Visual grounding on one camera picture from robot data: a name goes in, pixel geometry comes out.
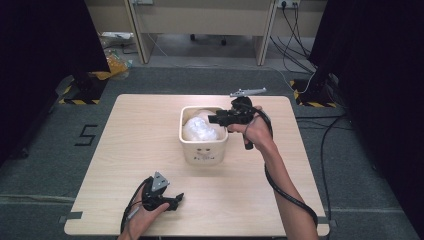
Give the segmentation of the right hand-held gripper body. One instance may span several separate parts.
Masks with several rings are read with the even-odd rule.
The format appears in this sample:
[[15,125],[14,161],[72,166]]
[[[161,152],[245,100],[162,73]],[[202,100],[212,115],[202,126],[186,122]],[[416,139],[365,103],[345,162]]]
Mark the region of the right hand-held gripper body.
[[[265,92],[266,89],[254,89],[254,90],[242,90],[239,89],[235,93],[231,93],[230,96],[234,97],[234,100],[231,101],[232,116],[218,116],[222,124],[220,126],[228,127],[231,124],[242,124],[246,125],[253,120],[254,115],[258,110],[253,106],[250,95],[259,94]],[[265,122],[267,122],[267,115],[264,113],[262,115]]]

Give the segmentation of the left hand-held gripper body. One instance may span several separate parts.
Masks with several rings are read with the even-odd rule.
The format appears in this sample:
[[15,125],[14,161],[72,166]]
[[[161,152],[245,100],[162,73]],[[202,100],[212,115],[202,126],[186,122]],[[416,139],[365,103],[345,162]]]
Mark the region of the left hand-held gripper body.
[[167,186],[170,182],[158,171],[146,179],[143,191],[142,191],[142,203],[143,207],[148,211],[157,209],[164,203],[173,201],[175,198],[164,197]]

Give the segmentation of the white plastic bag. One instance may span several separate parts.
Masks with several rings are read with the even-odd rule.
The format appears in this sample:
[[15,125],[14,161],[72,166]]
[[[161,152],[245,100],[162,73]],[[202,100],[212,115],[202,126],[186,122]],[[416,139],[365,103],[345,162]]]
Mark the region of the white plastic bag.
[[182,137],[186,141],[215,141],[221,140],[224,130],[218,124],[209,122],[209,110],[196,111],[183,125]]

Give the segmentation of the cream bin with face print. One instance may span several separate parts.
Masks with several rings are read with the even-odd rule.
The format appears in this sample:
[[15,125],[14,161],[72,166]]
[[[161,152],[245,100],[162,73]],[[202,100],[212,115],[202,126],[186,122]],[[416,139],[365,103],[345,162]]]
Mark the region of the cream bin with face print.
[[228,132],[225,127],[224,135],[221,140],[215,141],[186,141],[182,137],[182,128],[186,121],[198,110],[209,110],[216,114],[221,110],[219,106],[186,106],[181,110],[179,124],[179,141],[183,148],[184,157],[187,163],[191,165],[216,165],[223,161],[226,144],[228,141]]

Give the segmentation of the person's right hand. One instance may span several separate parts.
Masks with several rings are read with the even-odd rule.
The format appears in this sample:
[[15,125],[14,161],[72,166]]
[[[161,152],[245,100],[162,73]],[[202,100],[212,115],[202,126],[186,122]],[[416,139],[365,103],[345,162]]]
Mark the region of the person's right hand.
[[256,106],[258,112],[254,115],[252,121],[246,125],[231,124],[227,127],[230,132],[241,133],[247,142],[252,142],[256,149],[261,153],[270,153],[276,149],[271,130],[265,122],[262,115],[261,106]]

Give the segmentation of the person's left hand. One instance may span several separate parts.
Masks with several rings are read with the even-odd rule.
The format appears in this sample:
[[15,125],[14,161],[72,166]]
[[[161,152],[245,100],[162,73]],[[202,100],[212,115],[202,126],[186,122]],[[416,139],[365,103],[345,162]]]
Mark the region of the person's left hand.
[[142,205],[142,191],[141,187],[136,194],[135,198],[131,201],[130,213],[133,216],[127,222],[122,233],[129,234],[131,236],[142,236],[150,227],[150,225],[156,220],[156,218],[169,207],[168,203],[164,203],[153,211],[146,210]]

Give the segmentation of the stand base with striped tape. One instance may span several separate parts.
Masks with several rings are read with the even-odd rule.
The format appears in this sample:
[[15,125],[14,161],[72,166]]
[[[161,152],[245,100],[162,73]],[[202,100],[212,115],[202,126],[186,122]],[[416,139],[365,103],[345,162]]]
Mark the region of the stand base with striped tape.
[[299,106],[336,107],[325,83],[313,83],[310,79],[293,79],[289,84]]
[[98,104],[108,80],[99,80],[96,76],[88,78],[89,85],[81,87],[72,79],[59,97],[60,104],[92,105]]

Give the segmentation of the beige wooden desk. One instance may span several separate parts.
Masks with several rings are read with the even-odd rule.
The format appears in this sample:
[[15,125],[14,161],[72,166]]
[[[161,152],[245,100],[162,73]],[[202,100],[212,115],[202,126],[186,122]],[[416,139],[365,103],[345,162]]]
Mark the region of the beige wooden desk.
[[250,36],[256,64],[266,59],[269,38],[317,33],[327,0],[301,0],[280,10],[276,0],[84,0],[99,32],[130,32],[140,62],[149,62],[160,34]]

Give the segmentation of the yellow plastic bag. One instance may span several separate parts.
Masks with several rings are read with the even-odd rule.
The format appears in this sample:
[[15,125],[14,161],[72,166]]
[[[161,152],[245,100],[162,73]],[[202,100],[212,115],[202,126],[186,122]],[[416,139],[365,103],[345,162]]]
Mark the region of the yellow plastic bag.
[[93,72],[93,75],[99,80],[106,80],[110,77],[124,73],[132,67],[133,61],[123,59],[116,50],[107,50],[105,52],[105,56],[109,70]]

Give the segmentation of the black curtain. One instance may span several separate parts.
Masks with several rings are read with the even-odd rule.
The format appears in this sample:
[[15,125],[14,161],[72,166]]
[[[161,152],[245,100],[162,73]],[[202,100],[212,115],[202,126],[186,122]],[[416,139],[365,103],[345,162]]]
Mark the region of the black curtain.
[[63,78],[108,69],[85,0],[0,0],[0,166]]
[[309,59],[424,240],[424,0],[327,0]]

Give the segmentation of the white wall socket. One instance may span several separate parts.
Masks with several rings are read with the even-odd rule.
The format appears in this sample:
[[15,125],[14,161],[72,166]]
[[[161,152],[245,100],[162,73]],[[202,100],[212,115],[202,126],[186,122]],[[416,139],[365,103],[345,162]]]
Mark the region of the white wall socket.
[[299,7],[301,0],[276,0],[278,8],[296,9]]

